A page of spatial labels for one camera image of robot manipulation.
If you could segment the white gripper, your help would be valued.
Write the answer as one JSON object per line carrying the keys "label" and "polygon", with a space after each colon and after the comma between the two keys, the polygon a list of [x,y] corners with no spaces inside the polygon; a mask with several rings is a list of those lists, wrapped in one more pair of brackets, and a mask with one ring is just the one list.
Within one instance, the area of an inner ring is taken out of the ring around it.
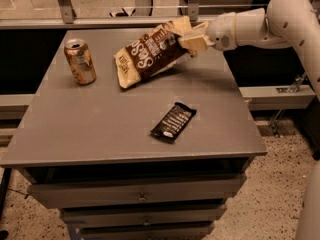
{"label": "white gripper", "polygon": [[211,46],[219,51],[234,50],[237,47],[236,14],[225,13],[210,23],[202,22],[186,31],[178,41],[181,47],[188,50],[206,51]]}

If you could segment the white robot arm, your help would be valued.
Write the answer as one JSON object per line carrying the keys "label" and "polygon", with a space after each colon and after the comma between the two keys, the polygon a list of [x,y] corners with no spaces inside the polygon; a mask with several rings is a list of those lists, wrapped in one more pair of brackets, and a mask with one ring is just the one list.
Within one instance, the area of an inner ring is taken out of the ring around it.
{"label": "white robot arm", "polygon": [[[240,86],[287,84],[302,69],[296,52],[240,44],[225,53]],[[288,120],[285,136],[264,136],[268,154],[253,160],[248,180],[205,240],[319,240],[319,163],[304,121]]]}

